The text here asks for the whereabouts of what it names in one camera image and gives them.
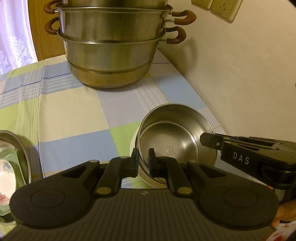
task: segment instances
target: pot rim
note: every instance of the pot rim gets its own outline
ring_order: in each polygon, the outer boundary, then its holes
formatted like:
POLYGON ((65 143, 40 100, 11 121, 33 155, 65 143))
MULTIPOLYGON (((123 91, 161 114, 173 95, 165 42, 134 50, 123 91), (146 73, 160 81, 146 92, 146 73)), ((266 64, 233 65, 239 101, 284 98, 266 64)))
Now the pot rim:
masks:
POLYGON ((70 42, 75 42, 75 43, 82 43, 82 44, 94 44, 94 45, 114 45, 114 44, 123 44, 123 45, 138 45, 138 44, 147 44, 147 43, 152 43, 152 42, 158 42, 160 41, 164 35, 166 34, 166 29, 164 28, 162 31, 162 35, 158 38, 152 39, 152 40, 147 40, 147 41, 141 41, 141 42, 120 42, 120 41, 84 41, 81 39, 76 39, 73 37, 66 36, 60 31, 60 28, 58 29, 58 33, 60 37, 64 41, 70 41, 70 42))
POLYGON ((135 144, 135 146, 138 148, 138 150, 139 150, 139 154, 140 154, 140 156, 141 156, 141 159, 142 159, 143 162, 144 162, 143 164, 144 164, 146 167, 148 167, 148 166, 147 166, 147 163, 145 162, 145 160, 143 159, 143 154, 142 154, 141 147, 140 147, 141 130, 142 130, 142 128, 143 128, 143 124, 144 124, 145 120, 148 118, 148 116, 151 115, 151 113, 152 113, 153 111, 155 111, 156 109, 161 108, 161 107, 166 106, 166 105, 181 105, 181 106, 184 106, 184 107, 187 107, 187 108, 190 108, 190 109, 196 111, 196 112, 197 112, 198 114, 200 114, 200 115, 204 118, 204 120, 208 123, 208 125, 209 125, 209 127, 211 128, 212 132, 215 133, 214 130, 213 130, 213 128, 212 128, 212 126, 211 126, 211 124, 209 123, 209 121, 208 121, 208 120, 207 120, 207 119, 206 119, 206 118, 205 118, 205 117, 204 117, 199 111, 197 111, 196 109, 194 109, 194 108, 192 108, 192 107, 190 107, 190 106, 188 106, 188 105, 180 104, 180 103, 165 103, 165 104, 161 104, 161 105, 159 105, 159 106, 153 108, 151 111, 149 111, 148 114, 143 118, 143 120, 142 120, 142 122, 141 122, 141 124, 140 124, 140 127, 139 127, 139 131, 138 131, 138 133, 137 133, 137 137, 136 137, 136 144, 135 144))
POLYGON ((56 5, 56 9, 61 12, 81 12, 81 11, 96 11, 96 12, 108 12, 108 13, 155 13, 164 14, 170 13, 173 7, 169 4, 165 6, 165 9, 145 9, 145 8, 125 8, 125 7, 63 7, 62 3, 56 5))

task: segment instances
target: hand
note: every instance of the hand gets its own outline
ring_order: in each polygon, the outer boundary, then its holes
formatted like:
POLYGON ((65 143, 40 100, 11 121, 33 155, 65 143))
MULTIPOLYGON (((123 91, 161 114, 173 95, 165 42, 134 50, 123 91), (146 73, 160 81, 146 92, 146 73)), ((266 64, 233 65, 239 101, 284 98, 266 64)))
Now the hand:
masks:
POLYGON ((295 221, 296 220, 296 199, 283 203, 279 206, 276 216, 272 222, 272 226, 278 226, 280 220, 295 221))

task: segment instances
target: floral plate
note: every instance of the floral plate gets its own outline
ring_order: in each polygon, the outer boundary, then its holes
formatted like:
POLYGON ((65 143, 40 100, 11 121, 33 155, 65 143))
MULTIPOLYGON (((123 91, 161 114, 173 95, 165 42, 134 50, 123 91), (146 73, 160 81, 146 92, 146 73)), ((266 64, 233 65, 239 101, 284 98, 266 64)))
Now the floral plate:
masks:
POLYGON ((0 159, 0 205, 8 205, 15 190, 15 172, 8 161, 0 159))

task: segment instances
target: bowl rim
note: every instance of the bowl rim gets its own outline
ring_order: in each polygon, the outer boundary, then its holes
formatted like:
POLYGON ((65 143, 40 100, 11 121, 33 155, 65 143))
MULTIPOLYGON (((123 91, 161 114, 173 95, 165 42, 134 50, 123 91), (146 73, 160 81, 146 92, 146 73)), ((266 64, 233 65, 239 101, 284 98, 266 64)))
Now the bowl rim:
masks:
POLYGON ((154 39, 150 39, 150 40, 146 40, 146 41, 140 41, 140 42, 129 42, 129 41, 110 41, 110 40, 100 40, 100 41, 92 41, 92 40, 83 40, 83 39, 77 39, 74 37, 70 37, 70 36, 66 36, 65 34, 62 33, 61 28, 58 28, 58 34, 59 36, 66 42, 74 42, 74 43, 79 43, 79 44, 90 44, 90 45, 97 45, 97 46, 101 46, 101 45, 142 45, 142 44, 149 44, 149 43, 153 43, 153 42, 158 42, 160 40, 162 40, 162 38, 165 36, 166 34, 166 28, 164 28, 160 33, 159 36, 157 36, 154 39))
POLYGON ((57 11, 61 12, 81 12, 81 11, 96 11, 107 13, 170 13, 173 7, 167 4, 164 9, 149 9, 149 8, 134 8, 134 7, 66 7, 60 2, 55 7, 57 11))
POLYGON ((139 131, 138 131, 137 136, 136 136, 136 143, 135 144, 136 144, 136 147, 139 150, 139 154, 141 156, 141 159, 143 159, 142 158, 143 157, 143 154, 142 154, 141 147, 140 147, 140 136, 141 136, 141 133, 140 132, 141 132, 141 129, 143 128, 143 124, 144 124, 145 120, 148 118, 148 116, 151 115, 152 112, 154 112, 155 110, 157 110, 157 109, 159 109, 159 108, 161 108, 163 106, 166 106, 166 105, 180 105, 180 106, 184 106, 186 108, 192 109, 193 111, 197 112, 208 123, 209 127, 212 130, 212 133, 213 134, 215 133, 214 130, 213 130, 213 128, 212 128, 212 126, 211 126, 211 124, 209 123, 209 121, 199 111, 197 111, 196 109, 194 109, 194 108, 192 108, 192 107, 190 107, 188 105, 180 104, 180 103, 165 103, 165 104, 161 104, 161 105, 153 108, 151 111, 149 111, 147 113, 147 115, 145 115, 144 119, 142 120, 142 122, 140 124, 139 131))

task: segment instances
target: table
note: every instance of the table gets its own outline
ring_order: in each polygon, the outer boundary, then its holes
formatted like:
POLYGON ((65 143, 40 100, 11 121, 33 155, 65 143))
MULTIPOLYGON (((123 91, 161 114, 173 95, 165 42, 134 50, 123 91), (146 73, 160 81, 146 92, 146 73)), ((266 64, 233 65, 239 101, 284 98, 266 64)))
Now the table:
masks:
MULTIPOLYGON (((0 129, 21 138, 35 181, 92 159, 108 162, 129 156, 142 119, 168 102, 198 110, 216 133, 224 133, 202 99, 158 50, 145 77, 116 89, 82 84, 70 73, 65 55, 2 75, 0 129)), ((245 175, 221 160, 216 166, 245 175)), ((122 187, 148 188, 139 177, 124 179, 122 187)))

